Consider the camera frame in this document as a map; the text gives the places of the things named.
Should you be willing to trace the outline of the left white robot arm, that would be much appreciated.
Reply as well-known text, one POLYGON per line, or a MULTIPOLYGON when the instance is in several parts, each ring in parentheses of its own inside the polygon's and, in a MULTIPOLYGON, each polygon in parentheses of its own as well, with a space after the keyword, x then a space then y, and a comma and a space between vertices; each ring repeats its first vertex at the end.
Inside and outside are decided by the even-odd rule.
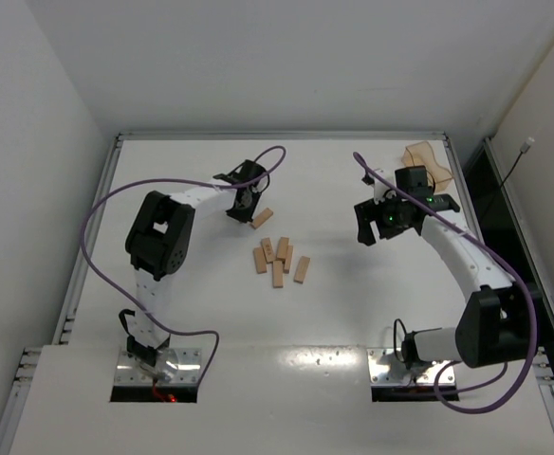
POLYGON ((170 303, 173 278, 187 258, 194 224, 218 212, 250 222, 265 190, 262 182, 269 180, 265 167, 247 159, 185 191, 150 191, 143 199, 125 242, 135 271, 137 309, 121 312, 120 320, 127 353, 146 369, 175 364, 168 355, 172 336, 217 335, 212 330, 178 332, 159 321, 158 314, 170 303))

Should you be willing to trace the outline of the plain wood block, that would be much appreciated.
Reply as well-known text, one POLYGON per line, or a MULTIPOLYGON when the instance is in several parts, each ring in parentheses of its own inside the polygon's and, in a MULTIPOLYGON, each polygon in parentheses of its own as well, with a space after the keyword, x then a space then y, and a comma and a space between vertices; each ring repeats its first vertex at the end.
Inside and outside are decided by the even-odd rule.
POLYGON ((253 249, 253 260, 257 274, 265 274, 268 272, 268 265, 264 250, 260 246, 253 249))

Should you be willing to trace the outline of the translucent orange plastic container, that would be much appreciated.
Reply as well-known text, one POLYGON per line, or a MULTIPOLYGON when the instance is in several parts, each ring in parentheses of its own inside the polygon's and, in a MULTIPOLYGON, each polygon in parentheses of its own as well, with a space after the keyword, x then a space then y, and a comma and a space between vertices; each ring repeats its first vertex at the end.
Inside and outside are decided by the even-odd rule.
POLYGON ((428 141, 406 146, 401 162, 405 167, 424 166, 428 181, 435 186, 436 192, 444 192, 453 180, 452 172, 437 161, 434 149, 428 141))

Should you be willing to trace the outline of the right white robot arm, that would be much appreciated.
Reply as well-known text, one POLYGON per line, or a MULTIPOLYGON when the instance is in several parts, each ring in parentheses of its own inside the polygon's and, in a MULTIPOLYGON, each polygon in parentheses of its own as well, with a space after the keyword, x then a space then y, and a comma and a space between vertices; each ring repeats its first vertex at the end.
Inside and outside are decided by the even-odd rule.
POLYGON ((538 349, 537 290, 468 233, 461 208, 447 193, 435 192, 426 168, 391 175, 376 169, 362 181, 374 194, 354 207, 359 242, 372 246, 414 230, 447 266, 466 301, 456 326, 405 335, 401 362, 409 369, 447 360, 480 368, 531 359, 538 349))

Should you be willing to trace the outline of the engraved wood block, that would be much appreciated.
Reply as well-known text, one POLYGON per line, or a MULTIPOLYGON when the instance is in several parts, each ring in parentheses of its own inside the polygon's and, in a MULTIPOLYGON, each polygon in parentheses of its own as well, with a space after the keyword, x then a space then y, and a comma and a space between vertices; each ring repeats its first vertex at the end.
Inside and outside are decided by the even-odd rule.
POLYGON ((261 240, 261 247, 263 249, 266 262, 268 264, 273 263, 276 259, 276 256, 272 246, 272 242, 269 237, 263 238, 261 240))

